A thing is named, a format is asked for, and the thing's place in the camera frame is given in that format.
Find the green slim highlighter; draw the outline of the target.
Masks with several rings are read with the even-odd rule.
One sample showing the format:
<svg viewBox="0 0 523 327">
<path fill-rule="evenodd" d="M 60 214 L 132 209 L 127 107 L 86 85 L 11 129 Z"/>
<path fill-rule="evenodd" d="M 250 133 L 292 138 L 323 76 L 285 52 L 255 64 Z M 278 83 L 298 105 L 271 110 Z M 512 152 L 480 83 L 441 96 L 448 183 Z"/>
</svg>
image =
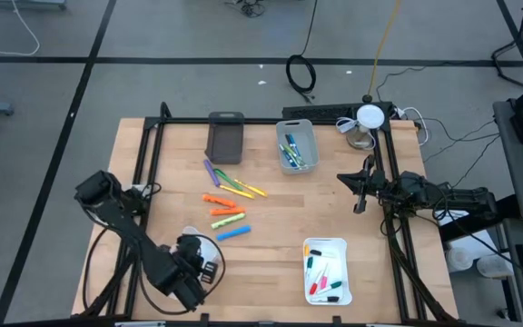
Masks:
<svg viewBox="0 0 523 327">
<path fill-rule="evenodd" d="M 214 168 L 213 171 L 215 174 L 222 178 L 226 183 L 228 183 L 232 188 L 242 191 L 242 187 L 236 183 L 232 178 L 230 178 L 228 175 L 226 175 L 221 169 Z"/>
</svg>

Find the yellow slim highlighter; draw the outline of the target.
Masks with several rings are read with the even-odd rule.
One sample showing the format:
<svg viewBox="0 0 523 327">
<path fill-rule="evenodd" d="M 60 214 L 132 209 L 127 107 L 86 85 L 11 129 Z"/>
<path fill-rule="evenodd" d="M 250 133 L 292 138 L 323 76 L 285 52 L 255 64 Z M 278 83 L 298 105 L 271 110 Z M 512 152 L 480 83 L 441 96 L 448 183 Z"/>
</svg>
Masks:
<svg viewBox="0 0 523 327">
<path fill-rule="evenodd" d="M 256 187 L 254 187 L 254 186 L 251 186 L 251 185 L 249 185 L 249 184 L 247 184 L 247 183 L 244 183 L 244 182 L 242 182 L 242 181 L 240 181 L 240 180 L 238 180 L 238 179 L 234 179 L 234 181 L 235 181 L 238 185 L 240 185 L 240 186 L 242 186 L 242 187 L 245 187 L 245 188 L 247 188 L 248 190 L 250 190 L 250 191 L 252 191 L 252 192 L 254 192 L 254 193 L 256 193 L 256 194 L 258 194 L 258 195 L 260 195 L 260 196 L 268 197 L 268 194 L 267 194 L 266 192 L 264 192 L 263 190 L 259 189 L 259 188 L 256 188 Z"/>
<path fill-rule="evenodd" d="M 233 189 L 233 188 L 225 186 L 225 185 L 220 185 L 219 188 L 221 188 L 221 189 L 223 189 L 225 191 L 231 192 L 231 193 L 238 194 L 238 195 L 240 195 L 242 197 L 245 197 L 245 198 L 254 199 L 254 195 L 252 195 L 250 193 L 239 191 L 239 190 Z"/>
</svg>

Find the blue dry-erase marker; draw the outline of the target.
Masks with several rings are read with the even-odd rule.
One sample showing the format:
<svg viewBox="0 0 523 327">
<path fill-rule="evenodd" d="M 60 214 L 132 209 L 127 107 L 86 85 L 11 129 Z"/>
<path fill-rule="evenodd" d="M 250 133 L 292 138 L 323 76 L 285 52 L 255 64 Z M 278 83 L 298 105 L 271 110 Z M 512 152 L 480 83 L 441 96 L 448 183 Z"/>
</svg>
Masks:
<svg viewBox="0 0 523 327">
<path fill-rule="evenodd" d="M 291 134 L 285 134 L 285 137 L 289 143 L 289 147 L 293 150 L 293 152 L 298 156 L 301 157 L 299 150 L 297 149 L 297 145 L 295 144 Z"/>
<path fill-rule="evenodd" d="M 285 148 L 282 147 L 281 152 L 292 168 L 298 167 L 296 161 L 291 157 L 291 155 L 288 153 L 288 151 Z"/>
</svg>

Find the purple highlighter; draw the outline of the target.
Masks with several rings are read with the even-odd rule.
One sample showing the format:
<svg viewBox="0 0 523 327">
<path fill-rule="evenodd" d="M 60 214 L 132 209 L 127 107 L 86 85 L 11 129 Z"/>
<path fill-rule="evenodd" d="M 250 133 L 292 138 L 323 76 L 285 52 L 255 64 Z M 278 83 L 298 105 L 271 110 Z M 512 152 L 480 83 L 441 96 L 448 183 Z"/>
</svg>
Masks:
<svg viewBox="0 0 523 327">
<path fill-rule="evenodd" d="M 219 179 L 217 177 L 217 174 L 215 173 L 215 171 L 214 171 L 214 169 L 212 167 L 211 162 L 208 159 L 205 159 L 203 161 L 203 164 L 204 164 L 208 174 L 210 175 L 214 186 L 215 187 L 219 187 L 221 185 L 221 183 L 220 183 L 220 181 L 219 181 Z"/>
</svg>

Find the dark grey plastic bin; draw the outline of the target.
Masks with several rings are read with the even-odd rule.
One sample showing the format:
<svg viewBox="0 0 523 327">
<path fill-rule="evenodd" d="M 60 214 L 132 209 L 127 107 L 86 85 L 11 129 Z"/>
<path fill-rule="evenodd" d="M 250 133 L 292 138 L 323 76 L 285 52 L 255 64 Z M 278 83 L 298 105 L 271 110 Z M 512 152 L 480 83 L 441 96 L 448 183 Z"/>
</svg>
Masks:
<svg viewBox="0 0 523 327">
<path fill-rule="evenodd" d="M 204 153 L 209 161 L 213 164 L 239 164 L 242 161 L 244 115 L 240 112 L 213 112 L 208 121 Z"/>
</svg>

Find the white paper sheet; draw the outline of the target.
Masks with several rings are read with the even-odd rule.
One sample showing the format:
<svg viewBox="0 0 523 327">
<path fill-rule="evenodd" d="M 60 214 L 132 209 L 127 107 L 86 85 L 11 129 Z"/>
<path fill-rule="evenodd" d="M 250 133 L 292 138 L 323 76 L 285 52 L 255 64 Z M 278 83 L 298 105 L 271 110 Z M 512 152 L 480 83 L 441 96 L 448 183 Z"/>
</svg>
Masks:
<svg viewBox="0 0 523 327">
<path fill-rule="evenodd" d="M 442 219 L 439 220 L 439 225 L 447 225 L 452 223 L 453 220 L 457 220 L 467 214 L 468 212 L 466 211 L 451 210 Z M 447 240 L 446 236 L 441 236 L 441 241 L 443 241 L 448 249 L 461 248 L 466 250 L 473 259 L 478 259 L 493 254 L 493 252 L 486 245 L 484 245 L 484 243 L 493 250 L 498 249 L 498 246 L 494 243 L 487 230 L 475 232 L 472 236 L 463 234 L 461 237 L 452 239 L 450 241 Z"/>
</svg>

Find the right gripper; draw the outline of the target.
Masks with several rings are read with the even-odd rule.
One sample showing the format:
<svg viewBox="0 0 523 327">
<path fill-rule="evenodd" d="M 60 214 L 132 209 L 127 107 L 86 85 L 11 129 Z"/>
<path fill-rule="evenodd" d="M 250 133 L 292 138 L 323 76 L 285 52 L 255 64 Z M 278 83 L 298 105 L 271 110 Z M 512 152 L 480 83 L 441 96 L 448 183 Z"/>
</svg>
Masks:
<svg viewBox="0 0 523 327">
<path fill-rule="evenodd" d="M 373 154 L 370 154 L 364 160 L 363 168 L 360 172 L 337 174 L 337 178 L 359 196 L 359 200 L 354 207 L 356 214 L 365 211 L 367 195 L 377 197 L 378 192 L 383 191 L 388 184 L 385 173 L 382 170 L 372 170 L 374 164 L 375 157 Z"/>
</svg>

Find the red cap marker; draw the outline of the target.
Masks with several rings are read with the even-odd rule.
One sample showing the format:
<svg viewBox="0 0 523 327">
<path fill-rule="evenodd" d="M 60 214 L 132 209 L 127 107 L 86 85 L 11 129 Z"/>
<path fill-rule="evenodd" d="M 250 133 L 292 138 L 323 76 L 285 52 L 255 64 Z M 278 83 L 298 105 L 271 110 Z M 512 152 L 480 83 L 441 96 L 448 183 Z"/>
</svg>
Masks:
<svg viewBox="0 0 523 327">
<path fill-rule="evenodd" d="M 314 293 L 317 292 L 318 285 L 319 285 L 319 283 L 321 281 L 321 278 L 322 278 L 323 274 L 324 274 L 324 270 L 321 270 L 321 271 L 318 272 L 314 282 L 311 285 L 311 288 L 310 288 L 310 291 L 309 291 L 309 295 L 313 295 Z"/>
</svg>

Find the light green dry-erase marker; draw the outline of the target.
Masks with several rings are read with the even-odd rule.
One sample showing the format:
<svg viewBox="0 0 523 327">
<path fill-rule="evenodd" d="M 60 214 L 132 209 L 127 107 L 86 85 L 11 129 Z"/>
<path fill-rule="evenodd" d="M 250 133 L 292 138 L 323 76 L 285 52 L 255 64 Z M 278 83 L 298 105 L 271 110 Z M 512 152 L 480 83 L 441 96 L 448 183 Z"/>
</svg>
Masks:
<svg viewBox="0 0 523 327">
<path fill-rule="evenodd" d="M 279 144 L 279 147 L 280 148 L 282 148 L 282 147 L 285 148 L 288 151 L 288 153 L 291 155 L 291 157 L 296 161 L 296 159 L 295 159 L 295 155 L 296 154 L 293 152 L 293 150 L 288 145 Z"/>
</svg>

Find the white plastic bin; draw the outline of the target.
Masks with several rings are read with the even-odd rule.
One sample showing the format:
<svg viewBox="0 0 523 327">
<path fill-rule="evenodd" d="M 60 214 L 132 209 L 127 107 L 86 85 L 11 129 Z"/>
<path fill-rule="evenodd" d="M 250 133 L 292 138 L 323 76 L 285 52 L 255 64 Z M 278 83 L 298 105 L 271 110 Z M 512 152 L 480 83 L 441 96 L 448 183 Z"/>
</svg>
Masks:
<svg viewBox="0 0 523 327">
<path fill-rule="evenodd" d="M 184 272 L 197 277 L 216 274 L 222 263 L 217 244 L 192 226 L 183 228 L 168 253 Z"/>
<path fill-rule="evenodd" d="M 352 302 L 352 295 L 350 292 L 350 279 L 348 275 L 348 267 L 347 267 L 347 258 L 346 258 L 346 251 L 347 251 L 347 243 L 345 240 L 341 238 L 307 238 L 303 243 L 304 245 L 308 244 L 310 247 L 310 250 L 320 250 L 324 252 L 330 252 L 335 253 L 336 258 L 325 258 L 320 256 L 314 256 L 309 255 L 313 257 L 313 265 L 311 269 L 311 274 L 309 278 L 305 277 L 305 266 L 307 257 L 303 254 L 303 285 L 304 285 L 304 297 L 306 301 L 310 305 L 321 305 L 321 306 L 345 306 L 349 305 Z M 309 295 L 309 291 L 311 288 L 312 283 L 314 282 L 317 274 L 319 271 L 324 270 L 326 267 L 330 268 L 329 274 L 328 274 L 328 281 L 327 285 L 330 285 L 331 283 L 342 281 L 342 286 L 322 293 L 315 295 Z M 338 302 L 311 302 L 311 297 L 316 296 L 339 296 L 340 300 Z"/>
</svg>

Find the light green highlighter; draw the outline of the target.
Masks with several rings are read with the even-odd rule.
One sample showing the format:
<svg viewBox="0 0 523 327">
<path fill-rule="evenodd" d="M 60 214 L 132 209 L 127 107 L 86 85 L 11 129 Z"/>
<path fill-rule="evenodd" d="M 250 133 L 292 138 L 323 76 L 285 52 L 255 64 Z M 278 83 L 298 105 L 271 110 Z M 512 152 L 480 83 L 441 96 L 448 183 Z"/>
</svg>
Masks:
<svg viewBox="0 0 523 327">
<path fill-rule="evenodd" d="M 235 223 L 235 222 L 238 222 L 240 221 L 241 219 L 244 219 L 246 216 L 245 213 L 238 213 L 238 214 L 235 214 L 231 217 L 228 217 L 228 218 L 225 218 L 225 219 L 222 219 L 218 222 L 215 222 L 215 223 L 212 223 L 211 224 L 211 227 L 213 228 L 213 230 L 217 230 L 225 225 L 228 225 L 230 223 Z"/>
</svg>

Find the blue highlighter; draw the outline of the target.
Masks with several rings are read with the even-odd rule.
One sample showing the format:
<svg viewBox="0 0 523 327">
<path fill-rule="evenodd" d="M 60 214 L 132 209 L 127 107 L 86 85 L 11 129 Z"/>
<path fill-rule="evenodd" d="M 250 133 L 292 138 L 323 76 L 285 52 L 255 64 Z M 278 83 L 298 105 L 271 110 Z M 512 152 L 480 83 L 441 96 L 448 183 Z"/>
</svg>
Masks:
<svg viewBox="0 0 523 327">
<path fill-rule="evenodd" d="M 251 230 L 252 230 L 252 228 L 250 227 L 250 225 L 244 225 L 242 227 L 236 228 L 229 232 L 217 234 L 216 239 L 218 242 L 221 242 L 221 241 L 227 240 L 227 239 L 235 237 L 235 236 L 249 233 Z"/>
</svg>

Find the black aluminium table frame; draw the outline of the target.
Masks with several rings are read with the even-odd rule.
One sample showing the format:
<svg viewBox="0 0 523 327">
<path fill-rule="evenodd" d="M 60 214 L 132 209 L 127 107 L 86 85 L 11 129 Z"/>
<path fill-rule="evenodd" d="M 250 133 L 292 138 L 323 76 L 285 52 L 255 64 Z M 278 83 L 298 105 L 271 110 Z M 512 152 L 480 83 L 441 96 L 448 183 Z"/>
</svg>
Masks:
<svg viewBox="0 0 523 327">
<path fill-rule="evenodd" d="M 133 179 L 143 118 L 120 121 L 109 171 L 123 188 Z M 313 124 L 319 163 L 310 173 L 281 172 L 276 121 L 246 122 L 242 162 L 222 165 L 229 176 L 252 184 L 269 196 L 254 200 L 216 189 L 203 160 L 207 144 L 207 118 L 173 117 L 163 128 L 155 181 L 162 186 L 151 204 L 147 232 L 156 243 L 172 244 L 186 226 L 215 239 L 245 224 L 252 230 L 219 246 L 227 262 L 220 285 L 195 312 L 171 316 L 158 313 L 143 297 L 140 286 L 129 298 L 130 272 L 123 278 L 116 315 L 133 320 L 199 321 L 209 313 L 214 322 L 401 322 L 390 249 L 380 232 L 383 208 L 369 197 L 366 211 L 353 213 L 357 196 L 337 178 L 337 173 L 356 173 L 372 152 L 352 149 L 333 125 Z M 246 218 L 218 231 L 209 215 L 212 203 L 204 193 L 231 199 L 246 209 Z M 419 277 L 434 298 L 453 317 L 458 316 L 447 265 L 436 226 L 414 217 L 410 222 L 412 248 Z M 341 238 L 347 243 L 347 268 L 353 299 L 342 306 L 314 306 L 305 300 L 303 243 L 307 238 Z"/>
</svg>

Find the light grey plastic bin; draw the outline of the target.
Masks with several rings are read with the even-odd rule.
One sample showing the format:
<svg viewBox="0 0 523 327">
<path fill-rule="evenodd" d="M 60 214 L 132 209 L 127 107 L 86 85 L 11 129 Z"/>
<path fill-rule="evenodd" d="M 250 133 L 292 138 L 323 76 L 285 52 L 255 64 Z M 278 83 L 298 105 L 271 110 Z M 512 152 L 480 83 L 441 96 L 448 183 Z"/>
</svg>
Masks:
<svg viewBox="0 0 523 327">
<path fill-rule="evenodd" d="M 305 167 L 292 168 L 281 152 L 279 144 L 289 146 L 285 134 L 291 134 L 297 149 L 300 152 L 301 159 L 307 164 Z M 310 120 L 290 120 L 282 121 L 276 124 L 277 146 L 280 159 L 280 167 L 283 174 L 293 175 L 301 173 L 310 173 L 320 161 L 319 151 L 316 143 L 313 125 Z"/>
</svg>

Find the black desk beam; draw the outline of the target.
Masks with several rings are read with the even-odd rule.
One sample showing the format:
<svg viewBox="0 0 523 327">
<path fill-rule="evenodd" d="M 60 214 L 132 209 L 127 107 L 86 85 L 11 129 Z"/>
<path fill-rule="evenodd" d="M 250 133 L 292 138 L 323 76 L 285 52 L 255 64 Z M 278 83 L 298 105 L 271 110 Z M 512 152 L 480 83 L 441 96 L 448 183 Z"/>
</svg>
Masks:
<svg viewBox="0 0 523 327">
<path fill-rule="evenodd" d="M 508 218 L 518 219 L 521 217 L 515 194 L 500 200 L 495 200 L 494 196 L 491 195 L 487 204 L 475 207 L 456 206 L 454 209 L 449 207 L 449 212 L 451 210 L 466 211 L 468 214 L 439 228 L 440 238 L 446 236 L 448 241 L 459 238 L 463 234 L 469 235 L 495 227 Z"/>
</svg>

